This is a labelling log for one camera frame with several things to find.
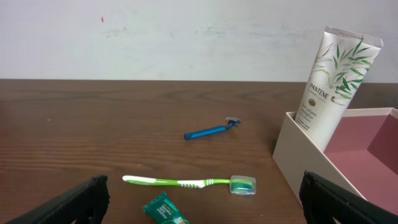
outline white wall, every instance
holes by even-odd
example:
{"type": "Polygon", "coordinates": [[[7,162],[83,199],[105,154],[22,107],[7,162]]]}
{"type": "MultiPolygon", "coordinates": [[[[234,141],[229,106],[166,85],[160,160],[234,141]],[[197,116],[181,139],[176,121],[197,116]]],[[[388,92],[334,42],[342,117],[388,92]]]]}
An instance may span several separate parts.
{"type": "Polygon", "coordinates": [[[366,81],[398,83],[397,9],[396,0],[1,0],[0,78],[305,82],[331,25],[382,38],[366,81]]]}

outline toothbrush head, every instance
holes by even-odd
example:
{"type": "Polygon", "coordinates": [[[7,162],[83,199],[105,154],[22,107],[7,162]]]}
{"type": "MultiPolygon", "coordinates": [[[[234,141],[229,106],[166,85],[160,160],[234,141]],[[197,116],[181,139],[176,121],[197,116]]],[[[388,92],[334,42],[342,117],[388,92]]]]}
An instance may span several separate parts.
{"type": "Polygon", "coordinates": [[[253,177],[245,177],[234,175],[229,182],[229,191],[238,195],[255,195],[256,179],[253,177]]]}
{"type": "Polygon", "coordinates": [[[226,122],[229,123],[233,123],[233,124],[240,124],[241,120],[239,118],[230,118],[230,117],[226,117],[225,118],[226,122]]]}

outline box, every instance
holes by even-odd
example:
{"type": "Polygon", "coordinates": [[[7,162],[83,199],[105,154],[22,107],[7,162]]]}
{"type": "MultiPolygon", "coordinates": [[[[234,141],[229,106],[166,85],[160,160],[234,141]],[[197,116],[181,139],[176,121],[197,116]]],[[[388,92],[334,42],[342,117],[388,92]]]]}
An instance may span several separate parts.
{"type": "Polygon", "coordinates": [[[273,158],[297,200],[304,171],[398,215],[398,111],[394,108],[346,110],[322,153],[285,115],[273,158]]]}

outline pantene tube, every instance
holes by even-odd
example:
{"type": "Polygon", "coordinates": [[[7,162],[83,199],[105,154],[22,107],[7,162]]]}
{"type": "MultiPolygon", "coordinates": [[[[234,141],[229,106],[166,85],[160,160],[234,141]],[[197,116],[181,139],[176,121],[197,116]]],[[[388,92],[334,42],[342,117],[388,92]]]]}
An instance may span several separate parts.
{"type": "Polygon", "coordinates": [[[295,118],[321,151],[382,46],[379,38],[326,27],[295,118]]]}

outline wood grain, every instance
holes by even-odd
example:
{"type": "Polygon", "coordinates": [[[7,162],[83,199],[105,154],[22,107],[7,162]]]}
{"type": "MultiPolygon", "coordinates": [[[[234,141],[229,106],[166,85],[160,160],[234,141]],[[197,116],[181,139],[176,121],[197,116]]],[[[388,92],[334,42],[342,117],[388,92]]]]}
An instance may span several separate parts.
{"type": "MultiPolygon", "coordinates": [[[[192,223],[305,223],[272,160],[286,111],[304,83],[0,81],[0,223],[96,174],[111,203],[103,223],[153,223],[141,209],[161,191],[192,223]],[[226,132],[185,141],[183,133],[224,123],[226,132]],[[123,175],[167,179],[257,179],[257,195],[146,187],[123,175]]],[[[363,84],[352,108],[398,107],[397,84],[363,84]]]]}

